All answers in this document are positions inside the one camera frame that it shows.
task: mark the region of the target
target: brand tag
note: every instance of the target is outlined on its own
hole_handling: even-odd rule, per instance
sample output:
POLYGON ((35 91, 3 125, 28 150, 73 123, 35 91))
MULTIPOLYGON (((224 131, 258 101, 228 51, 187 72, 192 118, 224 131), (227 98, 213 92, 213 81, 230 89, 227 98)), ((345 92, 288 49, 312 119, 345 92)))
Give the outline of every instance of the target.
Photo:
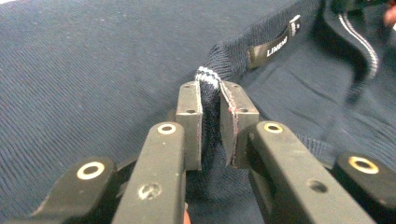
POLYGON ((250 47, 248 50, 249 68, 260 67, 271 57, 276 55, 295 35, 297 35, 300 26, 300 15, 298 15, 289 21, 289 25, 285 32, 276 40, 256 47, 250 47))

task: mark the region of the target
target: metal screw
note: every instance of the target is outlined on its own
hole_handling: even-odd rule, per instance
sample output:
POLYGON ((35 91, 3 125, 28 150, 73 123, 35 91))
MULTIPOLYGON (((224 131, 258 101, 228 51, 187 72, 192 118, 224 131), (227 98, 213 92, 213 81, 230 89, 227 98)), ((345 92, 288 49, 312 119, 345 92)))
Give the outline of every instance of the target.
POLYGON ((139 198, 141 200, 151 200, 158 197, 162 191, 161 186, 157 183, 147 184, 140 188, 139 198))

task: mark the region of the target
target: fabric label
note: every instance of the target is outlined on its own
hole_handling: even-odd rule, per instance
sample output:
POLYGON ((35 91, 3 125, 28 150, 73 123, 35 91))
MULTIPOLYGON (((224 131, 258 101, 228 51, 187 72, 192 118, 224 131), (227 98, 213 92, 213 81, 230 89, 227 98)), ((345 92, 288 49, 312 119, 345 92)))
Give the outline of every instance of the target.
POLYGON ((300 30, 300 15, 294 17, 283 34, 276 40, 250 47, 248 50, 249 69, 264 65, 271 57, 276 55, 300 30))

